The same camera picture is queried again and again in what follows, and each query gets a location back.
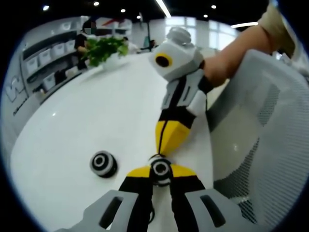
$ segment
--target black circle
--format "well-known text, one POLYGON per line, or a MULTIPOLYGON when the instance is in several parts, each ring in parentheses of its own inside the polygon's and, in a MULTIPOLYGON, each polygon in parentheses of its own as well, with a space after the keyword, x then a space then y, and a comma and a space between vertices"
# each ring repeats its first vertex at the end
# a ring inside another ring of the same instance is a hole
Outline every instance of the black circle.
POLYGON ((111 160, 109 159, 109 156, 108 156, 107 154, 105 154, 105 153, 99 153, 99 154, 97 154, 95 157, 93 157, 92 162, 91 162, 91 166, 92 166, 92 168, 93 168, 94 170, 96 170, 96 171, 102 171, 102 170, 104 170, 105 168, 107 168, 107 166, 108 166, 108 164, 109 164, 110 162, 111 162, 111 160), (99 155, 101 155, 101 156, 103 156, 103 157, 105 158, 105 161, 104 161, 103 165, 100 166, 100 167, 98 167, 98 166, 96 165, 97 162, 95 162, 95 158, 96 158, 97 156, 99 156, 99 155))
POLYGON ((116 159, 112 156, 112 160, 113 160, 113 165, 112 165, 112 168, 109 172, 107 172, 106 174, 104 175, 100 175, 100 177, 102 178, 110 178, 112 177, 113 175, 116 174, 117 170, 118 170, 118 164, 117 164, 117 161, 116 159))
POLYGON ((166 170, 166 166, 162 163, 158 164, 156 167, 155 167, 155 170, 158 172, 158 173, 162 173, 166 170))
POLYGON ((169 60, 166 57, 159 56, 155 58, 155 61, 159 66, 163 68, 166 68, 169 66, 169 60))
POLYGON ((98 158, 96 159, 96 165, 100 165, 100 164, 102 164, 102 163, 103 163, 102 157, 98 157, 98 158))

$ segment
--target gray gripper pad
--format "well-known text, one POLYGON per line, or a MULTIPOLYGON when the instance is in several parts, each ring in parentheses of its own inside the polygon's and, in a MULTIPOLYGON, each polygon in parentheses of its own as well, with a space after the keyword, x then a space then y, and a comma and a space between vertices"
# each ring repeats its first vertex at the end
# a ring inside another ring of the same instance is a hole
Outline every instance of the gray gripper pad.
POLYGON ((137 197, 137 193, 110 190, 85 209, 80 222, 55 232, 126 232, 137 197))
POLYGON ((214 189, 186 193, 200 232, 266 232, 243 218, 238 205, 214 189))

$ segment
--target round table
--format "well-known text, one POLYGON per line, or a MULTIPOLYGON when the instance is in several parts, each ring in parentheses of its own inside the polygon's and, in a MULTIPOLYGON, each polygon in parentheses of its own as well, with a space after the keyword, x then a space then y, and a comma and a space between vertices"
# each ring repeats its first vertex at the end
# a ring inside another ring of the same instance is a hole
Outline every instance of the round table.
MULTIPOLYGON (((83 211, 126 174, 144 166, 156 152, 155 126, 166 81, 148 61, 149 54, 119 60, 116 69, 97 67, 53 94, 31 117, 11 156, 14 186, 30 214, 47 231, 70 228, 83 211), (118 173, 102 179, 90 158, 106 150, 118 161, 118 173)), ((189 139, 173 155, 212 188, 208 124, 198 117, 189 139)), ((148 231, 177 231, 168 188, 154 188, 155 219, 148 231)))

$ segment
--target cable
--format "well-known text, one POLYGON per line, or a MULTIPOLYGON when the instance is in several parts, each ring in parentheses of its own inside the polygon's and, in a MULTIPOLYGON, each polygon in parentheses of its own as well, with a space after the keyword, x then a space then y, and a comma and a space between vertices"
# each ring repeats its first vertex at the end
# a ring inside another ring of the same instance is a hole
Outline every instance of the cable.
POLYGON ((160 153, 158 153, 158 154, 155 154, 155 155, 151 156, 151 157, 149 158, 149 160, 151 160, 151 159, 154 158, 154 157, 165 158, 166 156, 165 156, 165 155, 162 155, 162 154, 160 154, 160 153))
POLYGON ((149 223, 148 223, 148 224, 152 223, 152 221, 153 221, 154 218, 155 218, 155 209, 154 209, 154 205, 152 204, 151 207, 152 207, 152 209, 151 209, 151 212, 150 212, 150 219, 149 219, 149 223))

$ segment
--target black and yellow robot arm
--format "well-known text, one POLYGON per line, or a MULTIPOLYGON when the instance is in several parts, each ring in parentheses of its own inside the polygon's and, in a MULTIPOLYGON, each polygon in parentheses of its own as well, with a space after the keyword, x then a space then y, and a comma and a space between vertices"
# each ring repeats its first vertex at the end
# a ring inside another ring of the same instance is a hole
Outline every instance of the black and yellow robot arm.
POLYGON ((155 129, 157 153, 168 156, 186 140, 212 89, 202 69, 168 83, 155 129))
POLYGON ((131 171, 118 191, 108 191, 86 208, 79 223, 56 232, 147 232, 153 185, 169 186, 179 232, 267 231, 244 219, 228 198, 205 189, 194 171, 158 155, 149 166, 131 171))

